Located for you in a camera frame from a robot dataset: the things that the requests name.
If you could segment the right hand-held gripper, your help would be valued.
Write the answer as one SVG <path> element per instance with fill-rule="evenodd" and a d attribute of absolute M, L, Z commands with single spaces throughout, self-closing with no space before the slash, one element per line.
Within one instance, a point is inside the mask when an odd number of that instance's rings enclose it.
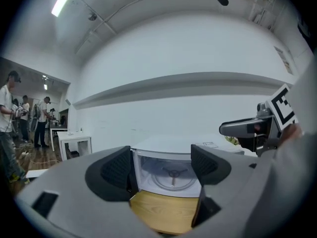
<path fill-rule="evenodd" d="M 281 142 L 286 130 L 292 124 L 299 124 L 303 133 L 317 133 L 317 59 L 314 59 L 300 76 L 296 84 L 289 89 L 285 84 L 265 103 L 258 104 L 256 118 L 224 122 L 219 133 L 243 138 L 238 141 L 243 149 L 260 156 L 269 148 Z"/>

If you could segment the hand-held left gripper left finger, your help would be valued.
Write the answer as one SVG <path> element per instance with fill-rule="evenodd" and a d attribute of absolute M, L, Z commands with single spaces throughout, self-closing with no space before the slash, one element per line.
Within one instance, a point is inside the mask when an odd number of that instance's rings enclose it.
<path fill-rule="evenodd" d="M 54 165 L 15 202 L 47 238 L 157 238 L 130 208 L 137 190 L 132 152 L 121 146 Z"/>

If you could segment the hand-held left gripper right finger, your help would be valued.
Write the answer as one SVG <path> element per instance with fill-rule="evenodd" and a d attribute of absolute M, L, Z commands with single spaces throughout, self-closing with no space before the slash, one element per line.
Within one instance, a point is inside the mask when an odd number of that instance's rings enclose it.
<path fill-rule="evenodd" d="M 188 238 L 264 238 L 310 190 L 308 144 L 284 144 L 259 158 L 192 145 L 191 157 L 202 190 Z"/>

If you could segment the person's right hand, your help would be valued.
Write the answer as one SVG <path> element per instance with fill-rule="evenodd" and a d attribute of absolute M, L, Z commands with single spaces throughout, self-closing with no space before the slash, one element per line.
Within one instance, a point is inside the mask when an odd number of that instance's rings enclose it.
<path fill-rule="evenodd" d="M 290 139 L 301 137 L 303 134 L 301 127 L 298 123 L 288 125 L 282 132 L 279 144 L 282 145 Z"/>

